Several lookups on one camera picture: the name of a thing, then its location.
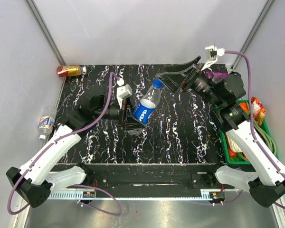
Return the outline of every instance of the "snack bag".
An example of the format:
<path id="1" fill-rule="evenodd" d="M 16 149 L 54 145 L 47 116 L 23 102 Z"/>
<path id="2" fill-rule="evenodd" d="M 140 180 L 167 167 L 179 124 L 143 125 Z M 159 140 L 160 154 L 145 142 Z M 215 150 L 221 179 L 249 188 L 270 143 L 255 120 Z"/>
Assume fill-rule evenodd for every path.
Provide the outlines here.
<path id="1" fill-rule="evenodd" d="M 256 97 L 251 98 L 251 104 L 253 118 L 256 120 L 257 124 L 261 126 L 265 117 L 265 108 L 260 102 L 260 100 Z"/>

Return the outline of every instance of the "pepsi bottle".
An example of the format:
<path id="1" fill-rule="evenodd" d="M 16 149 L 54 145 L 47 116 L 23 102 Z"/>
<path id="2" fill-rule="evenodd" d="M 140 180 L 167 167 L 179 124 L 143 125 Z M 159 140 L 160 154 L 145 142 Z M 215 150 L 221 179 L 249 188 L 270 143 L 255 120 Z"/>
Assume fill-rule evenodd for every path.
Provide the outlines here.
<path id="1" fill-rule="evenodd" d="M 147 94 L 141 98 L 140 103 L 136 107 L 135 111 L 132 113 L 133 116 L 137 120 L 141 121 L 143 124 L 148 123 L 148 118 L 150 114 L 159 104 L 162 93 L 161 88 L 162 82 L 159 79 L 155 79 Z"/>

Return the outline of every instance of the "white bracket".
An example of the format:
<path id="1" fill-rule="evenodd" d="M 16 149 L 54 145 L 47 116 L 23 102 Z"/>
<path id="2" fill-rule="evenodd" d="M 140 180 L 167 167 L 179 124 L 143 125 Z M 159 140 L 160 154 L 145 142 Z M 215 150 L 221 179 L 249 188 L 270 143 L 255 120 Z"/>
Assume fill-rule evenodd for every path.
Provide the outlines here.
<path id="1" fill-rule="evenodd" d="M 117 88 L 116 96 L 120 108 L 122 108 L 123 100 L 130 97 L 131 95 L 132 95 L 132 88 L 128 84 Z"/>
<path id="2" fill-rule="evenodd" d="M 123 80 L 122 78 L 119 78 L 119 79 L 117 80 L 117 84 L 118 84 L 119 86 L 123 86 L 123 85 L 124 85 L 124 80 Z"/>
<path id="3" fill-rule="evenodd" d="M 228 184 L 249 192 L 250 186 L 248 183 L 258 178 L 258 175 L 256 172 L 244 172 L 224 165 L 218 168 L 215 177 L 221 184 Z"/>
<path id="4" fill-rule="evenodd" d="M 209 68 L 212 64 L 216 63 L 218 61 L 218 56 L 223 56 L 225 54 L 225 49 L 217 48 L 214 45 L 205 47 L 205 50 L 207 55 L 207 61 L 205 62 L 201 71 L 205 70 L 206 68 Z"/>
<path id="5" fill-rule="evenodd" d="M 81 184 L 86 178 L 86 173 L 79 166 L 74 166 L 71 169 L 49 173 L 45 180 L 52 183 L 51 193 L 67 188 L 75 184 Z"/>

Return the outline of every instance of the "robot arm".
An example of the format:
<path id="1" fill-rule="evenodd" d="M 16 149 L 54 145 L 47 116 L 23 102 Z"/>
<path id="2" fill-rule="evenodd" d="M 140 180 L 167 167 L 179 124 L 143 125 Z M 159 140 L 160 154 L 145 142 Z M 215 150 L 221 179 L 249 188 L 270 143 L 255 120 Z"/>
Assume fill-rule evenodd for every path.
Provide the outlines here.
<path id="1" fill-rule="evenodd" d="M 117 88 L 118 99 L 117 101 L 111 101 L 103 118 L 120 119 L 120 127 L 126 129 L 128 123 L 126 119 L 127 113 L 124 115 L 121 107 L 130 106 L 129 104 L 127 105 L 126 98 L 131 95 L 132 90 L 128 85 Z M 49 172 L 64 154 L 78 143 L 90 129 L 65 137 L 59 142 L 57 142 L 57 139 L 89 125 L 100 115 L 105 102 L 105 91 L 101 86 L 94 86 L 85 92 L 80 97 L 74 110 L 63 120 L 48 143 L 19 169 L 11 167 L 7 171 L 6 175 L 12 186 L 16 184 L 22 175 L 25 175 L 16 191 L 31 207 L 38 207 L 45 202 L 51 193 L 58 190 L 75 184 L 90 186 L 93 183 L 94 172 L 83 163 L 54 174 Z M 38 158 L 36 163 L 34 166 L 31 166 L 36 158 Z"/>
<path id="2" fill-rule="evenodd" d="M 156 75 L 172 92 L 185 92 L 192 89 L 211 105 L 210 115 L 215 125 L 232 139 L 251 162 L 256 172 L 244 172 L 222 166 L 215 172 L 215 177 L 222 184 L 250 192 L 257 203 L 269 207 L 285 194 L 285 166 L 271 153 L 261 137 L 255 132 L 254 140 L 250 131 L 250 122 L 242 110 L 238 99 L 246 94 L 241 75 L 232 72 L 221 82 L 215 84 L 204 74 L 203 70 L 217 61 L 218 56 L 224 54 L 224 49 L 214 46 L 206 47 L 208 60 L 205 64 L 198 64 L 200 57 L 182 65 L 166 67 L 166 72 Z M 257 142 L 265 149 L 263 153 Z M 270 157 L 279 167 L 269 161 Z"/>

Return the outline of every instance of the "white wall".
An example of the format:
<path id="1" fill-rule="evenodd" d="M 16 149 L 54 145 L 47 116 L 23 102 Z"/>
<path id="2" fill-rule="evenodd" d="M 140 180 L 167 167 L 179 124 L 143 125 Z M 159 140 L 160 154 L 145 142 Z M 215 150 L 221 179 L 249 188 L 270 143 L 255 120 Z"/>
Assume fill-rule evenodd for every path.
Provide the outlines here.
<path id="1" fill-rule="evenodd" d="M 67 64 L 175 64 L 240 50 L 266 0 L 35 2 Z"/>
<path id="2" fill-rule="evenodd" d="M 58 62 L 25 1 L 0 1 L 0 228 L 11 190 L 5 172 L 19 167 L 40 148 L 37 125 L 46 105 L 54 105 L 61 80 Z"/>
<path id="3" fill-rule="evenodd" d="M 276 1 L 247 51 L 252 71 L 252 91 L 266 108 L 266 122 L 285 164 L 285 0 Z M 247 88 L 246 64 L 236 70 Z"/>

